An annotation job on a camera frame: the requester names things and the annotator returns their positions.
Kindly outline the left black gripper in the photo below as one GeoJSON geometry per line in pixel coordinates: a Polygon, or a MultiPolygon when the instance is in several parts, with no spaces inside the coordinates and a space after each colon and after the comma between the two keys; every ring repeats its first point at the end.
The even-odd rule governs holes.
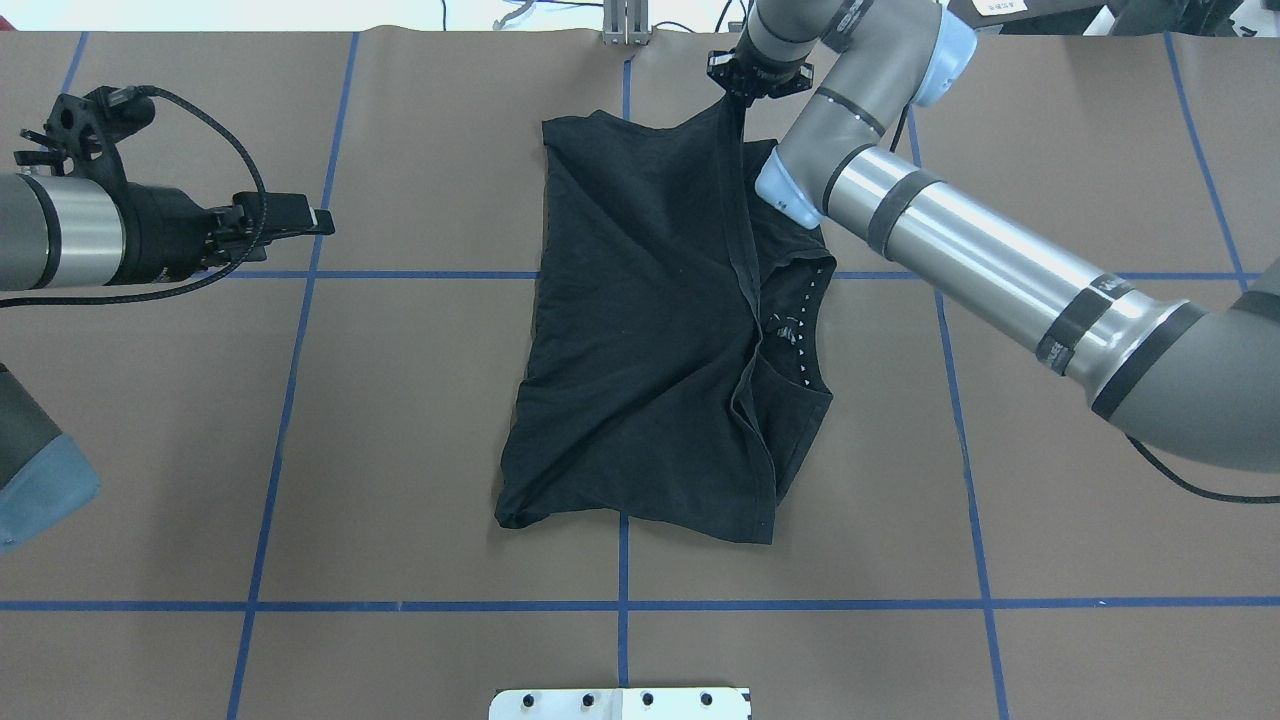
{"type": "Polygon", "coordinates": [[[238,192],[230,206],[201,208],[183,191],[129,183],[122,284],[179,282],[230,264],[250,238],[283,240],[337,232],[333,215],[302,193],[238,192]]]}

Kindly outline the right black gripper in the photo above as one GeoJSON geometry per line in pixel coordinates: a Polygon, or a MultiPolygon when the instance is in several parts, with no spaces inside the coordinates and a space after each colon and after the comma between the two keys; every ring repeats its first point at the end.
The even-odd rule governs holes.
{"type": "Polygon", "coordinates": [[[707,76],[726,95],[750,106],[758,99],[781,99],[810,90],[813,64],[791,61],[772,67],[750,53],[713,50],[707,56],[707,76]]]}

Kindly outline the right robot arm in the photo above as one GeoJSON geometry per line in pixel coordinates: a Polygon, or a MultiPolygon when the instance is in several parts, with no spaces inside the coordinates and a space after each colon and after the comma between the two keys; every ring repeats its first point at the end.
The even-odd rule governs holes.
{"type": "Polygon", "coordinates": [[[1276,266],[1221,311],[1161,301],[882,143],[904,109],[946,95],[977,47],[937,1],[756,1],[707,74],[742,102],[812,92],[755,181],[767,205],[855,234],[1075,382],[1134,441],[1275,473],[1276,266]]]}

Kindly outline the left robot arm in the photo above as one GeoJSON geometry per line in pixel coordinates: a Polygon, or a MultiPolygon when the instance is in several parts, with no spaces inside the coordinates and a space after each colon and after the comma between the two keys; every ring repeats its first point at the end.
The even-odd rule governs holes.
{"type": "MultiPolygon", "coordinates": [[[[244,191],[220,208],[186,192],[128,182],[3,177],[3,290],[52,291],[180,282],[236,260],[260,263],[274,240],[332,234],[332,214],[302,193],[244,191]]],[[[1,387],[3,552],[22,547],[95,498],[99,474],[77,442],[9,369],[1,387]]]]}

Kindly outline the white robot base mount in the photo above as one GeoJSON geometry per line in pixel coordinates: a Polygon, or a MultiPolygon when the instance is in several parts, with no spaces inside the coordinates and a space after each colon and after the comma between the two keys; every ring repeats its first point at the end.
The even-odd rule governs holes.
{"type": "Polygon", "coordinates": [[[508,689],[489,719],[751,719],[750,691],[735,687],[508,689]]]}

